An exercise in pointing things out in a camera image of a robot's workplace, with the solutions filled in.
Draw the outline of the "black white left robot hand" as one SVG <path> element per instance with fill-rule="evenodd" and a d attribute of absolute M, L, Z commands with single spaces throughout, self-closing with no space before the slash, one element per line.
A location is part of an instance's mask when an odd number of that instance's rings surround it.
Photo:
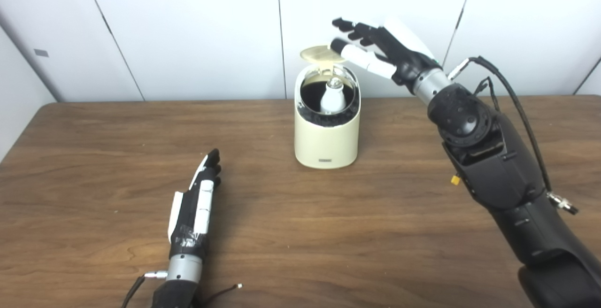
<path fill-rule="evenodd" d="M 206 258 L 213 193 L 221 183 L 221 170 L 220 152 L 213 149 L 198 165 L 189 189 L 175 192 L 168 223 L 169 257 L 188 254 Z"/>

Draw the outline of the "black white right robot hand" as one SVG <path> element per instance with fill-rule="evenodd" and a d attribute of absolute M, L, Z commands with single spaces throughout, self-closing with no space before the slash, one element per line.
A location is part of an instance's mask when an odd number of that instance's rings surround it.
<path fill-rule="evenodd" d="M 406 47 L 384 26 L 337 18 L 332 25 L 347 34 L 348 40 L 335 38 L 329 47 L 345 61 L 389 78 L 397 85 L 405 85 L 410 91 L 421 76 L 442 67 L 424 53 Z"/>

